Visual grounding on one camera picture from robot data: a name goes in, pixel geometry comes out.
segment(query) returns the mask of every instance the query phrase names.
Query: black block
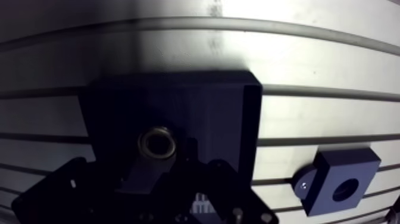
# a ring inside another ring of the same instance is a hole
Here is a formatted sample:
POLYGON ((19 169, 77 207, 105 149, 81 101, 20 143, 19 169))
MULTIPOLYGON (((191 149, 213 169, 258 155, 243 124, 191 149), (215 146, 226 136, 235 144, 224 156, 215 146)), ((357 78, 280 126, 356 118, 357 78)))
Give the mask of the black block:
POLYGON ((307 215, 356 207, 379 164, 379 157, 370 148, 318 152, 313 163, 317 173, 302 200, 307 215))
POLYGON ((257 146, 262 86, 248 71, 147 73, 114 76, 79 95, 96 160, 125 169, 121 190, 147 193, 175 156, 151 160, 138 139, 167 127, 177 145, 198 143, 198 159, 227 161, 250 185, 257 146))

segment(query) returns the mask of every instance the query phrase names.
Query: white panel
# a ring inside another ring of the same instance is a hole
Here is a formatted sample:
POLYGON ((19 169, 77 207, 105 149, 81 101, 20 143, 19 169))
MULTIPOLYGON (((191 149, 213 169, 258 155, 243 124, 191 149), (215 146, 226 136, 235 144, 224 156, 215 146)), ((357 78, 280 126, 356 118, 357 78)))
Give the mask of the white panel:
POLYGON ((12 201, 17 197, 15 194, 0 191, 0 204, 11 207, 12 201))
POLYGON ((70 38, 0 54, 0 91, 81 86, 100 75, 104 62, 94 37, 70 38))
POLYGON ((77 97, 2 100, 0 132, 88 135, 77 97))
POLYGON ((0 65, 4 71, 0 91, 84 85, 102 74, 138 70, 248 69, 265 84, 400 94, 397 56, 252 32, 164 30, 93 35, 5 52, 0 54, 0 65))
POLYGON ((143 32, 140 43, 147 71, 242 68, 261 83, 400 93, 399 57, 349 45, 206 30, 143 32))
POLYGON ((91 145, 0 139, 0 163, 54 171, 75 157, 94 161, 91 145))
POLYGON ((284 213, 278 213, 280 223, 287 224, 321 224, 326 222, 332 222, 339 219, 346 219, 352 216, 358 216, 368 212, 376 211, 385 207, 393 205, 399 196, 400 191, 394 191, 391 193, 379 195, 376 197, 370 197, 361 200, 357 208, 349 209, 345 211, 339 211, 330 214, 324 214, 321 216, 307 217, 304 211, 290 211, 284 213))
POLYGON ((0 40, 84 24, 144 17, 212 16, 285 21, 339 30, 400 45, 400 7, 372 0, 140 0, 74 1, 28 0, 2 5, 0 40))
POLYGON ((259 138, 400 133, 400 104, 307 97, 263 97, 259 138))
MULTIPOLYGON (((253 179, 291 178, 301 167, 311 164, 314 161, 318 147, 345 150, 368 147, 368 144, 258 147, 254 163, 253 179)), ((395 156, 398 154, 400 148, 399 140, 372 142, 370 147, 381 159, 381 167, 400 163, 400 157, 395 156)))
POLYGON ((222 0, 224 17, 317 26, 400 45, 400 7, 385 0, 222 0))
POLYGON ((0 169, 0 186, 16 191, 26 191, 43 178, 43 176, 0 169))
POLYGON ((400 178, 397 178, 398 176, 400 176, 400 169, 376 173, 367 189, 367 194, 400 186, 400 178))
MULTIPOLYGON (((397 176, 400 176, 400 169, 377 172, 365 194, 400 186, 400 180, 394 178, 397 176)), ((281 209, 301 206, 301 202, 295 196, 290 184, 253 186, 252 189, 270 208, 281 209)))
POLYGON ((301 167, 313 163, 318 145, 258 147, 253 179, 290 178, 301 167))
POLYGON ((389 212, 389 210, 381 211, 381 212, 371 214, 369 216, 364 216, 364 217, 361 217, 358 219, 353 219, 353 220, 349 220, 346 222, 340 222, 340 224, 362 224, 365 222, 372 221, 374 219, 379 219, 379 218, 385 217, 388 212, 389 212))

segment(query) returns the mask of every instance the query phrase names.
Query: black metal bracket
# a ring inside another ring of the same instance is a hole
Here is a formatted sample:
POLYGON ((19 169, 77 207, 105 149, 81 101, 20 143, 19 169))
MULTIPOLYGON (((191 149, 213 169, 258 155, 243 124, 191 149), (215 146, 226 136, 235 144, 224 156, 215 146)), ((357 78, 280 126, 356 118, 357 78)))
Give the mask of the black metal bracket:
MULTIPOLYGON (((196 142, 186 144, 196 152, 196 142)), ((118 192, 122 173, 75 158, 21 194, 12 209, 26 223, 199 223, 190 214, 196 193, 208 196, 228 223, 277 224, 276 215, 223 160, 208 164, 180 153, 150 194, 118 192)))

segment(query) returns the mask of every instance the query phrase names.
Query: bolt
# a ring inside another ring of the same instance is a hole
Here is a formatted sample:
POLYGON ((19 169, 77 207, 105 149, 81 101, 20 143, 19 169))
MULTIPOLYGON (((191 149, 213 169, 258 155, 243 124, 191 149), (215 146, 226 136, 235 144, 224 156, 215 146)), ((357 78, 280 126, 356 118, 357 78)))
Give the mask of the bolt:
POLYGON ((236 224, 240 224, 243 218, 243 210, 241 208, 234 208, 232 214, 235 216, 236 224))
POLYGON ((175 221, 178 222, 178 223, 184 223, 184 222, 187 222, 187 221, 188 221, 188 217, 185 216, 185 215, 182 215, 182 214, 178 214, 178 215, 175 217, 175 221))
POLYGON ((139 215, 139 219, 140 221, 143 221, 145 223, 149 223, 151 221, 153 221, 153 215, 151 213, 141 213, 139 215))
POLYGON ((270 223, 272 220, 272 216, 268 213, 263 213, 261 215, 261 220, 264 221, 266 224, 270 223))

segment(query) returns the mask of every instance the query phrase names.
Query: slotted wall panel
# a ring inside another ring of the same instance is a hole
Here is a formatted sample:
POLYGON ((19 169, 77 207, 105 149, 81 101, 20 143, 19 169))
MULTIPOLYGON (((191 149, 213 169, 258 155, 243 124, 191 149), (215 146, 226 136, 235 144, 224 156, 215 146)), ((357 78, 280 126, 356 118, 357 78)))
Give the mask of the slotted wall panel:
POLYGON ((0 3, 0 222, 16 223, 12 200, 66 161, 95 160, 75 87, 223 69, 250 70, 265 85, 252 184, 281 223, 382 220, 400 195, 399 20, 387 0, 0 3), (101 23, 115 28, 74 30, 101 23), (382 159, 358 207, 306 217, 292 175, 317 150, 358 147, 382 159))

